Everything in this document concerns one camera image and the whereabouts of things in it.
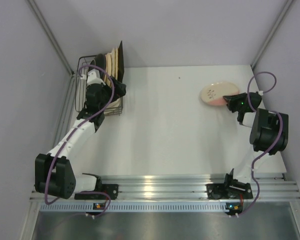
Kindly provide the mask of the cream and pink floral plate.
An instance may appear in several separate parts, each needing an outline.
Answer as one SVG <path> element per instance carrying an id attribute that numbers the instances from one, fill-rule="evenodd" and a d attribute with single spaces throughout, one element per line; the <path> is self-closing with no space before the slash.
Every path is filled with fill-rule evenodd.
<path id="1" fill-rule="evenodd" d="M 227 103 L 223 96 L 234 96 L 240 92 L 232 82 L 221 81 L 206 85 L 200 92 L 200 99 L 210 106 L 225 106 Z"/>

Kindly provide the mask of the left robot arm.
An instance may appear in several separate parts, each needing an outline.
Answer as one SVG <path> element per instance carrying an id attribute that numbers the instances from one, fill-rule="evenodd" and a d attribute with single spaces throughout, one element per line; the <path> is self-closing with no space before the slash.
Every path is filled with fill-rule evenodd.
<path id="1" fill-rule="evenodd" d="M 77 115 L 65 137 L 48 153 L 35 159 L 35 190 L 44 194 L 44 202 L 51 205 L 49 196 L 69 199 L 72 195 L 87 194 L 93 199 L 103 194 L 102 180 L 91 173 L 76 173 L 73 163 L 77 155 L 100 128 L 109 104 L 125 96 L 126 85 L 114 78 L 108 86 L 101 78 L 89 77 L 84 108 Z"/>

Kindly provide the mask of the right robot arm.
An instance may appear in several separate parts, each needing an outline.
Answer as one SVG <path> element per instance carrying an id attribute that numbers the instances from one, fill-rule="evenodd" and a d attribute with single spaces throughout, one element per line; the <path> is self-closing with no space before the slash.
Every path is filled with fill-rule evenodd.
<path id="1" fill-rule="evenodd" d="M 224 95 L 226 107 L 236 113 L 234 127 L 227 127 L 227 159 L 233 157 L 235 162 L 227 170 L 228 178 L 243 183 L 252 180 L 263 162 L 270 156 L 282 152 L 289 139 L 289 116 L 260 107 L 260 92 Z"/>

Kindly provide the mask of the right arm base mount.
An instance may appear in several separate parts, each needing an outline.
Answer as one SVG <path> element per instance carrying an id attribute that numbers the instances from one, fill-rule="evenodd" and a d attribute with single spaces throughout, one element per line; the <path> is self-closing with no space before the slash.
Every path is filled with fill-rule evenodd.
<path id="1" fill-rule="evenodd" d="M 206 185 L 209 200 L 236 200 L 243 197 L 244 200 L 253 198 L 249 183 L 235 183 L 226 186 L 224 183 L 210 183 Z"/>

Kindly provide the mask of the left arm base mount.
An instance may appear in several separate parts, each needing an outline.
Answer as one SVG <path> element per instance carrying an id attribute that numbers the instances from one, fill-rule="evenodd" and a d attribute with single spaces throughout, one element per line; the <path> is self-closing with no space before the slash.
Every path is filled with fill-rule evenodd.
<path id="1" fill-rule="evenodd" d="M 88 191 L 87 193 L 76 193 L 75 200 L 116 200 L 119 193 L 118 184 L 102 184 L 100 189 Z"/>

